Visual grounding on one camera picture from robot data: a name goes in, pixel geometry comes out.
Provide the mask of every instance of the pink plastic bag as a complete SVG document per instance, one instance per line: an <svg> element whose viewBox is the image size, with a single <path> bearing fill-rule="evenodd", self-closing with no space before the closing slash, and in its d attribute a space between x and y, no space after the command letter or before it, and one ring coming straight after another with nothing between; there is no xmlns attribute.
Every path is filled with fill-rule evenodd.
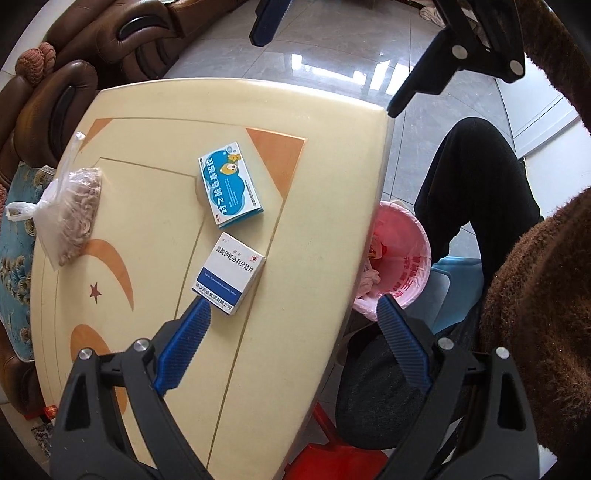
<svg viewBox="0 0 591 480"><path fill-rule="evenodd" d="M380 202L374 235L387 248L374 261L381 280L367 295L355 299L353 308L375 322L378 299L385 293L391 293L402 308L421 294L431 272L431 247L423 226L396 203Z"/></svg>

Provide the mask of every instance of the orange crescent pattern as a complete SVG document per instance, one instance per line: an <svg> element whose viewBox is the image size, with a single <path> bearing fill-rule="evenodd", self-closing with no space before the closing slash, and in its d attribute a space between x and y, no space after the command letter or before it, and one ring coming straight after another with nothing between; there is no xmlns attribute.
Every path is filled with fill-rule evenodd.
<svg viewBox="0 0 591 480"><path fill-rule="evenodd" d="M103 337L97 331L85 323L81 323L80 325L76 325L70 335L70 355L72 356L72 361L74 361L78 352L85 347L92 348L97 355L108 355L112 353L103 340ZM115 396L117 397L119 410L121 414L124 414L127 409L127 392L122 387L115 387Z"/></svg>
<svg viewBox="0 0 591 480"><path fill-rule="evenodd" d="M121 255L119 255L119 252L115 247L106 240L95 238L88 240L88 243L82 249L80 256L82 255L91 255L92 257L98 258L109 270L111 270L111 273L115 276L119 285L121 285L121 288L127 297L127 301L129 302L129 306L131 307L131 311L133 312L134 288L131 284L131 279L129 278L125 262L123 262Z"/></svg>

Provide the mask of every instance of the plastic bag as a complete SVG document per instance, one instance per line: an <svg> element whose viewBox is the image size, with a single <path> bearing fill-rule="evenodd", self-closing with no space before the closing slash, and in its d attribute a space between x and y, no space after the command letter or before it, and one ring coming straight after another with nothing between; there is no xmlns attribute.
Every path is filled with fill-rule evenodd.
<svg viewBox="0 0 591 480"><path fill-rule="evenodd" d="M61 171L43 192L39 203L6 205L9 220L33 219L37 239L54 270L78 257L92 233L99 206L102 173L99 168L70 172L85 135L76 132L70 150L61 161Z"/></svg>

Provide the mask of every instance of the cream table top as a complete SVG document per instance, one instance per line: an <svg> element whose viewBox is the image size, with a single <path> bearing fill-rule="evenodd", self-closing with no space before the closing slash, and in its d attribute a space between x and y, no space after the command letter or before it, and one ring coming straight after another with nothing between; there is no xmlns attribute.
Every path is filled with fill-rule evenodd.
<svg viewBox="0 0 591 480"><path fill-rule="evenodd" d="M350 310L392 127L376 105L257 80L100 92L78 127L87 138L74 162L103 170L92 240L58 272L40 242L34 253L31 324L46 403L59 404L80 348L124 350L190 304L221 233L196 194L197 159L237 141L265 212L226 231L267 263L235 315L212 309L165 399L216 480L272 479ZM118 400L139 459L151 463L124 391Z"/></svg>

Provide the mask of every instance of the gray tile floor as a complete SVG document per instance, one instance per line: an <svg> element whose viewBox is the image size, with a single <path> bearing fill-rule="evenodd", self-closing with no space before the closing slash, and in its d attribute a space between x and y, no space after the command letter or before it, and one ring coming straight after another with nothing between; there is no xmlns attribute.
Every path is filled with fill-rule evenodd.
<svg viewBox="0 0 591 480"><path fill-rule="evenodd" d="M249 0L213 25L167 78L273 80L385 107L439 32L418 10L393 0L378 0L373 10L360 0L294 0L275 40L258 48L248 40L257 3ZM439 143L468 116L488 119L513 145L494 79L458 72L441 95L416 95L398 117L382 198L412 207ZM450 253L479 257L470 225L454 239Z"/></svg>

